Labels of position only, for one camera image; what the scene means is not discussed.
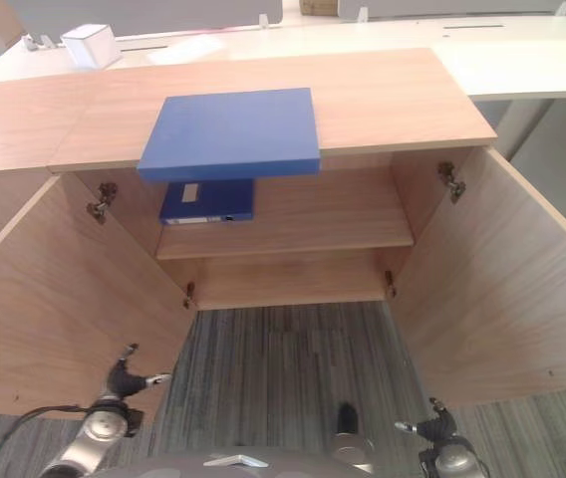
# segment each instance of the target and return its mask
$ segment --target black cable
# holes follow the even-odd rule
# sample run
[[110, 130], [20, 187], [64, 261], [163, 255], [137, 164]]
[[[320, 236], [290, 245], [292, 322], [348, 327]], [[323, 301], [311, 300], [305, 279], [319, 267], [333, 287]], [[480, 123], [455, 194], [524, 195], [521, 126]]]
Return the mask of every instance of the black cable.
[[34, 410], [27, 411], [22, 416], [18, 417], [13, 422], [13, 424], [8, 429], [8, 431], [6, 433], [4, 433], [4, 436], [2, 436], [2, 439], [0, 440], [0, 452], [2, 451], [2, 448], [4, 448], [4, 445], [6, 444], [8, 439], [13, 435], [13, 433], [15, 433], [19, 429], [20, 426], [22, 426], [27, 421], [35, 418], [36, 416], [42, 415], [42, 414], [47, 413], [49, 411], [63, 411], [63, 412], [66, 412], [66, 413], [80, 413], [80, 412], [86, 412], [86, 411], [88, 411], [88, 409], [82, 408], [79, 405], [56, 405], [56, 406], [42, 406], [40, 408], [35, 408]]

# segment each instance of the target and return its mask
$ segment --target blue binder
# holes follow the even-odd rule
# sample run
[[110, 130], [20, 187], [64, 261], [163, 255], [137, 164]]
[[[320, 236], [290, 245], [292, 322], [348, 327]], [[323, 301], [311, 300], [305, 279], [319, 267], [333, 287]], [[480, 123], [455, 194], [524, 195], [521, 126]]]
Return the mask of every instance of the blue binder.
[[170, 97], [138, 166], [148, 181], [315, 174], [309, 88]]
[[166, 225], [252, 219], [254, 180], [172, 183], [159, 220]]

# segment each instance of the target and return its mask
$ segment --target gray striped carpet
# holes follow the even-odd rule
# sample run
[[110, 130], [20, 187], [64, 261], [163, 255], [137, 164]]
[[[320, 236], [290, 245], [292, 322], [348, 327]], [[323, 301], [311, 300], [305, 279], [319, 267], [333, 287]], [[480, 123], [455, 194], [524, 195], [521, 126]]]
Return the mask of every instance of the gray striped carpet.
[[[380, 476], [421, 476], [423, 442], [395, 432], [393, 423], [418, 421], [427, 409], [384, 304], [200, 313], [156, 423], [123, 441], [106, 466], [239, 443], [325, 453], [342, 400], [359, 408]], [[493, 477], [566, 478], [566, 391], [456, 416]], [[0, 436], [11, 420], [0, 415]], [[0, 476], [36, 476], [77, 426], [26, 425], [3, 455]]]

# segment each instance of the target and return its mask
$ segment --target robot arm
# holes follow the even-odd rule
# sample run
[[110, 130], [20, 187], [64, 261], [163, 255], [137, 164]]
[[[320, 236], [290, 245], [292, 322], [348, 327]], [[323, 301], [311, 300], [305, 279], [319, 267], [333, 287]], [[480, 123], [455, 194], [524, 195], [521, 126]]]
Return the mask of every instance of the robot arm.
[[441, 401], [430, 398], [437, 418], [417, 425], [396, 422], [398, 430], [420, 435], [433, 444], [419, 453], [425, 478], [489, 478], [489, 472], [480, 461], [473, 446], [457, 434], [453, 416]]
[[44, 469], [41, 478], [80, 478], [94, 473], [110, 448], [139, 431], [143, 412], [129, 408], [124, 400], [168, 380], [170, 374], [148, 377], [130, 374], [128, 358], [138, 347], [137, 344], [129, 345], [113, 365], [104, 391], [86, 412], [79, 433]]

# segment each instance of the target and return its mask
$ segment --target cabinet door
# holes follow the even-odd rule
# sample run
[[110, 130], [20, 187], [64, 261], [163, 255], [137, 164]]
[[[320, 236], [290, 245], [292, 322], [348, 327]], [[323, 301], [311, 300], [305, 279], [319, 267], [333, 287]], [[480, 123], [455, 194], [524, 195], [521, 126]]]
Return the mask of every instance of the cabinet door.
[[461, 405], [566, 388], [566, 219], [493, 149], [457, 179], [389, 298], [425, 392]]
[[[89, 404], [129, 343], [131, 370], [171, 371], [194, 311], [74, 175], [52, 177], [0, 232], [0, 413]], [[153, 412], [164, 387], [133, 397]]]

